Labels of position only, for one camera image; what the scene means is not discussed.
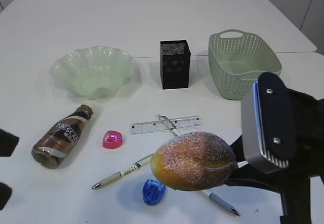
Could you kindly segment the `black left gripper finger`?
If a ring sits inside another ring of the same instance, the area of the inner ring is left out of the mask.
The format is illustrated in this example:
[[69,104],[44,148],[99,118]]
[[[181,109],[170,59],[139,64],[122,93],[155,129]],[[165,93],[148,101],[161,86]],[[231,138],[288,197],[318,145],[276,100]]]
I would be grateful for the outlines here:
[[0,156],[10,157],[14,152],[20,138],[0,129]]
[[12,195],[12,188],[5,183],[0,183],[0,206],[6,206]]

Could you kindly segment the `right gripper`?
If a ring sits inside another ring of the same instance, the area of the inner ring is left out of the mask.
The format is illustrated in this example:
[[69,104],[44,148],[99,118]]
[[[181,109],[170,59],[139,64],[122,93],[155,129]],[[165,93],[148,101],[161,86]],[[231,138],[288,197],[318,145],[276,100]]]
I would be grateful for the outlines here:
[[[292,89],[276,91],[284,108],[291,112],[296,152],[288,169],[263,173],[250,164],[235,170],[227,186],[246,186],[281,195],[280,223],[311,223],[310,179],[323,178],[323,99]],[[240,135],[231,145],[238,163],[246,161]]]

